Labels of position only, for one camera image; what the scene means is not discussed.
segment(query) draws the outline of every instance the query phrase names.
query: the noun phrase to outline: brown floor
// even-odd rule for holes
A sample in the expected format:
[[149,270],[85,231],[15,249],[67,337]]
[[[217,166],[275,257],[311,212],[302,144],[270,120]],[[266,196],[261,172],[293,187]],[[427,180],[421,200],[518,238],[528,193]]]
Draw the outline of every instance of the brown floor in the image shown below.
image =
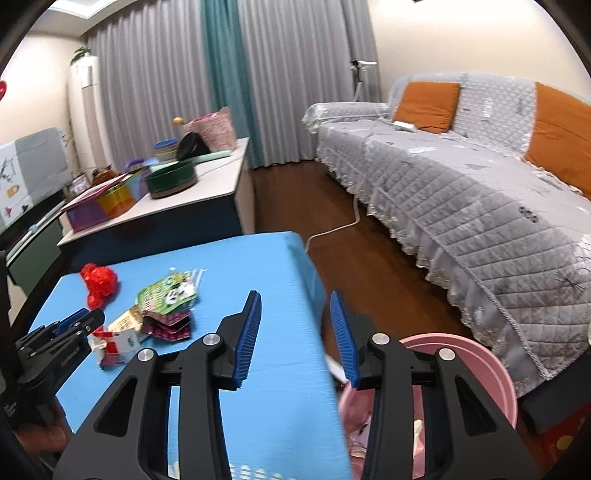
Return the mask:
[[[313,161],[259,168],[254,183],[257,232],[294,231],[305,242],[354,220],[352,196]],[[402,252],[377,219],[365,215],[365,207],[359,210],[356,226],[312,240],[309,254],[327,292],[343,290],[352,309],[370,315],[377,329],[396,338],[427,332],[470,337],[446,291],[426,281],[415,258]],[[323,339],[327,353],[338,358],[326,312]],[[547,469],[538,438],[522,424],[518,431],[540,468]]]

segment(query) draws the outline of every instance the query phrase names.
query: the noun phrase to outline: green bowl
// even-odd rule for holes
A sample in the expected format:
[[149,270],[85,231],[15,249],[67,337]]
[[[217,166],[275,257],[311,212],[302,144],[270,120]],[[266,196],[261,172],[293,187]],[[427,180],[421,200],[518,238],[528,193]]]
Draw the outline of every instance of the green bowl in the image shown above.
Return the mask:
[[163,167],[145,179],[148,191],[153,199],[159,199],[182,192],[197,183],[197,173],[193,163],[184,160]]

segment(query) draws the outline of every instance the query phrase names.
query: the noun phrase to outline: sofa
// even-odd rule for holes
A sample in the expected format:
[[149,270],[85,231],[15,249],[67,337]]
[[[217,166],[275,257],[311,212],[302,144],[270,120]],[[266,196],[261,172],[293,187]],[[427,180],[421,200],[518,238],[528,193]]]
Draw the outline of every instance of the sofa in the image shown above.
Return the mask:
[[[460,85],[447,132],[389,122],[417,81]],[[318,103],[303,118],[317,135],[317,159],[417,257],[426,279],[447,289],[519,397],[585,352],[591,318],[591,203],[527,160],[539,85],[416,75],[398,79],[388,103]]]

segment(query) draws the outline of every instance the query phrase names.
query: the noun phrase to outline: orange pillow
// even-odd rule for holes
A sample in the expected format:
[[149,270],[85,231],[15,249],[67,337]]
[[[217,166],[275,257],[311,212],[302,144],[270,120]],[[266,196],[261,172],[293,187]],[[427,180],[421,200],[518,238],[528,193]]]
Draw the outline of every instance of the orange pillow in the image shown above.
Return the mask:
[[535,86],[535,126],[525,158],[591,199],[591,106],[542,83]]
[[442,134],[449,130],[456,113],[459,83],[409,82],[392,117],[420,130]]

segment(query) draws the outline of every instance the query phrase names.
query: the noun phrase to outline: blue tablecloth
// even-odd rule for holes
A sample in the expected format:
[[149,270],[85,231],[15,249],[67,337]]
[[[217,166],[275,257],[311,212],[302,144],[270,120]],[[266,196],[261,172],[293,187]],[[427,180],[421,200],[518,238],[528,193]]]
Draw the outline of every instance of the blue tablecloth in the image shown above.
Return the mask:
[[[193,338],[144,345],[159,353],[185,348],[221,319],[242,310],[250,290],[262,297],[262,320],[248,379],[237,392],[220,392],[228,458],[236,480],[344,480],[350,467],[332,380],[320,339],[326,298],[322,282],[294,233],[241,236],[111,265],[120,291],[105,308],[110,323],[134,303],[142,287],[168,273],[205,268],[193,307]],[[34,326],[85,307],[77,274],[63,277]],[[76,430],[121,369],[101,371],[89,356],[58,398]],[[171,405],[178,405],[178,391]],[[178,459],[177,411],[171,408],[169,463]]]

